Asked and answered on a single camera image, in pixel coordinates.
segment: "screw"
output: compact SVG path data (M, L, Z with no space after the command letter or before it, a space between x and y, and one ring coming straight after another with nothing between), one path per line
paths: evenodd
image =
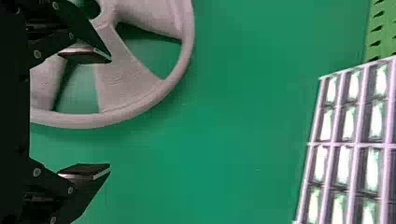
M59 10L59 5L58 5L57 2L53 2L53 3L52 3L52 7L53 7L55 10Z
M38 177L38 176L40 176L41 175L41 169L40 168L35 168L34 170L33 170L33 176L34 177Z
M51 219L50 219L50 224L55 224L55 222L56 222L56 217L52 217Z
M37 58L37 59L41 58L41 52L40 52L40 50L35 49L35 51L33 51L33 53L34 53L34 55L35 55L35 58Z

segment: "white plastic wheel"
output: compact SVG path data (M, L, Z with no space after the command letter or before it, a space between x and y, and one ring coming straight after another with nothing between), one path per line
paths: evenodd
M94 66L99 112L76 115L50 111L66 64L65 59L52 56L31 69L31 122L89 129L131 119L159 103L187 69L195 36L191 0L97 1L101 13L92 20L92 26L113 60ZM121 21L181 40L179 59L166 79L159 79L129 51L115 29Z

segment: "green surface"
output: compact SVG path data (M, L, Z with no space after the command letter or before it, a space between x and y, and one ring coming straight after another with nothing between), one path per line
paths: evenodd
M318 77L362 62L369 0L194 4L191 67L159 105L104 129L32 125L32 157L54 171L112 164L77 223L294 219ZM125 25L119 31L152 70L172 69L177 42ZM76 69L57 109L90 113L92 70Z

